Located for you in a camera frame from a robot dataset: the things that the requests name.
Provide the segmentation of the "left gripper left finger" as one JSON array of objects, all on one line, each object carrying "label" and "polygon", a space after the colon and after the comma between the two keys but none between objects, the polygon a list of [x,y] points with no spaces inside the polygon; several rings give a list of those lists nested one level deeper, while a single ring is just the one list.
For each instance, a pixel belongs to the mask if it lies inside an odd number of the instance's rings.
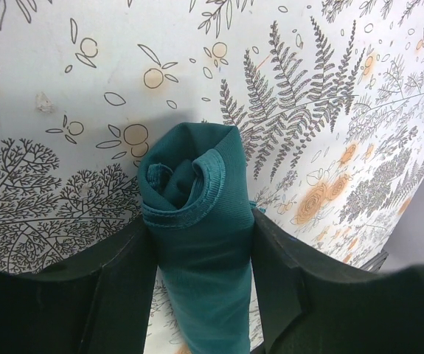
[{"label": "left gripper left finger", "polygon": [[0,353],[142,353],[155,278],[140,219],[37,274],[0,271]]}]

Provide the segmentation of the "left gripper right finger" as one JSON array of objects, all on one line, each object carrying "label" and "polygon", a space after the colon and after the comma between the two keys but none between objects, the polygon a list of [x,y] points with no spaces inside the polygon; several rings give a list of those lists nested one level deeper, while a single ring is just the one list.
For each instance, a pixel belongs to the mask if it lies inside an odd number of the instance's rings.
[{"label": "left gripper right finger", "polygon": [[314,249],[254,210],[259,353],[424,353],[424,265],[375,274]]}]

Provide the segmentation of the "teal cloth napkin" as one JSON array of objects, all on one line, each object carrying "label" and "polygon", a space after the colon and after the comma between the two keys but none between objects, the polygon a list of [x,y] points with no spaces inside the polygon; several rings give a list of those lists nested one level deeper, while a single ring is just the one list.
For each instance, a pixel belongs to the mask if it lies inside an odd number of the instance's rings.
[{"label": "teal cloth napkin", "polygon": [[192,353],[248,353],[254,216],[232,125],[181,123],[137,172],[143,219]]}]

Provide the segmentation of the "floral tablecloth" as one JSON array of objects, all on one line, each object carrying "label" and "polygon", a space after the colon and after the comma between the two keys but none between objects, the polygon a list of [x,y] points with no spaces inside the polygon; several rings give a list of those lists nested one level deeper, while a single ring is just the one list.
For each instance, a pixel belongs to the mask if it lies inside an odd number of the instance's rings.
[{"label": "floral tablecloth", "polygon": [[[251,211],[378,273],[424,179],[424,1],[0,1],[0,271],[143,221],[143,157],[235,126]],[[156,256],[142,353],[192,353]]]}]

